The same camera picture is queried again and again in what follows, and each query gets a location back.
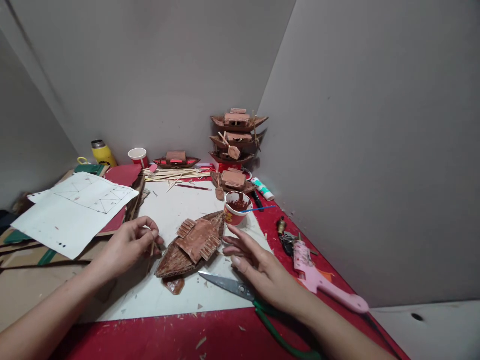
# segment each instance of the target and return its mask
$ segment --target white paper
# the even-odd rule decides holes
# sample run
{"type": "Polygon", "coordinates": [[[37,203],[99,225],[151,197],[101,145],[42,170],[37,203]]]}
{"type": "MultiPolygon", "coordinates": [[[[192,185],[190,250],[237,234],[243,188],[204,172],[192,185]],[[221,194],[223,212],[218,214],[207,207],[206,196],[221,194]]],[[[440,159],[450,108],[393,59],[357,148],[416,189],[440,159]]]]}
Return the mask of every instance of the white paper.
{"type": "Polygon", "coordinates": [[[42,192],[36,192],[31,195],[27,195],[28,200],[30,200],[34,204],[38,204],[42,199],[46,197],[46,195],[50,194],[50,190],[45,190],[42,192]]]}
{"type": "MultiPolygon", "coordinates": [[[[145,186],[152,193],[145,199],[139,216],[147,215],[156,222],[166,246],[177,237],[177,230],[186,219],[197,220],[224,209],[225,203],[217,200],[215,186],[210,181],[193,184],[212,191],[174,186],[166,193],[168,183],[148,182],[145,186]]],[[[272,251],[253,212],[245,217],[238,228],[251,235],[264,249],[272,251]]],[[[232,235],[227,227],[225,235],[232,235]]],[[[251,301],[207,282],[196,272],[185,278],[185,287],[181,294],[173,295],[162,284],[162,279],[155,276],[159,262],[160,260],[155,262],[150,274],[146,276],[148,261],[139,261],[133,269],[117,280],[109,301],[101,303],[94,300],[80,321],[88,323],[137,319],[253,306],[251,301]]],[[[232,269],[230,258],[223,255],[214,255],[200,270],[239,280],[232,269]]]]}
{"type": "Polygon", "coordinates": [[[75,173],[42,194],[12,226],[73,260],[138,194],[99,176],[75,173]]]}

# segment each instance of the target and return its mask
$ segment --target yellow water bottle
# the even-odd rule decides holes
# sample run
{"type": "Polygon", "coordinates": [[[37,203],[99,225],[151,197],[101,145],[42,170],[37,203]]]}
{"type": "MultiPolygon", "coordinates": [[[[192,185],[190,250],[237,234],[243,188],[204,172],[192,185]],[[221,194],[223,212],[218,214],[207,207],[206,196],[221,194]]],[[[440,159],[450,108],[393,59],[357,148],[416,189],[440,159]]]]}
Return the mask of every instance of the yellow water bottle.
{"type": "Polygon", "coordinates": [[[117,166],[117,162],[115,161],[115,158],[112,155],[110,148],[105,145],[103,140],[92,141],[91,147],[93,151],[93,156],[99,164],[110,165],[111,167],[117,166]]]}

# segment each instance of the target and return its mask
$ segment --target pink glue gun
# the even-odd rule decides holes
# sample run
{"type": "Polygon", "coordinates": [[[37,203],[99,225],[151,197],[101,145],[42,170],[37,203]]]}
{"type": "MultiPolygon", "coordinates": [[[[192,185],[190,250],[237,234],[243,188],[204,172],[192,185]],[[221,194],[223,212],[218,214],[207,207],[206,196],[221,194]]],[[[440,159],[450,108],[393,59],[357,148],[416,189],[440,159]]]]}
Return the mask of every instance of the pink glue gun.
{"type": "Polygon", "coordinates": [[[320,289],[355,313],[369,312],[369,305],[364,299],[339,289],[317,270],[310,257],[310,250],[301,240],[300,235],[293,245],[293,267],[299,274],[299,280],[312,293],[316,294],[317,289],[320,289]]]}

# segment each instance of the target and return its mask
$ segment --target red table surface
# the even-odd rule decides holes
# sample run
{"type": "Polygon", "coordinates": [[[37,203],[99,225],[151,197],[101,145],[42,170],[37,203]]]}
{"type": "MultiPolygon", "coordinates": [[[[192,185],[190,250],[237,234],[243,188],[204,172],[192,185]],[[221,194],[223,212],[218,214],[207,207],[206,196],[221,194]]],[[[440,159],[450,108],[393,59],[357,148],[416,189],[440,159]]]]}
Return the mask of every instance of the red table surface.
{"type": "MultiPolygon", "coordinates": [[[[264,206],[276,205],[261,197],[264,206]]],[[[295,277],[293,260],[282,248],[277,234],[277,221],[281,216],[287,223],[286,231],[296,235],[299,228],[287,217],[280,207],[264,212],[254,212],[260,228],[274,254],[295,277]]],[[[302,239],[310,249],[315,249],[302,233],[302,239]]],[[[333,273],[332,282],[340,289],[353,294],[352,288],[320,254],[312,256],[316,267],[323,272],[333,273]]],[[[342,315],[357,329],[390,352],[385,340],[360,315],[353,313],[335,300],[318,292],[317,296],[342,315]]],[[[393,341],[373,317],[383,336],[401,356],[408,356],[393,341]]],[[[294,347],[307,351],[313,337],[302,325],[292,322],[284,324],[272,319],[280,334],[294,347]]],[[[119,321],[105,321],[75,325],[53,354],[53,359],[294,359],[281,347],[255,313],[255,308],[242,308],[197,314],[157,316],[119,321]],[[197,349],[199,342],[206,341],[197,349]]]]}

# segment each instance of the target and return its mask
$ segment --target scissor blade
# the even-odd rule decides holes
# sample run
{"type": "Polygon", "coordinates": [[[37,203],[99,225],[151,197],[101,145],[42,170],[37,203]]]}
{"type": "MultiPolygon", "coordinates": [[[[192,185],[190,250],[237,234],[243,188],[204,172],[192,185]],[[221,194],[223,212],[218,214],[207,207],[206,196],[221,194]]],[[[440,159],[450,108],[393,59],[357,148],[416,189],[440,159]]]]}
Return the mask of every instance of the scissor blade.
{"type": "Polygon", "coordinates": [[[217,285],[219,288],[227,290],[228,292],[251,302],[255,300],[255,296],[252,294],[249,287],[242,282],[204,271],[199,271],[198,273],[202,278],[217,285]]]}

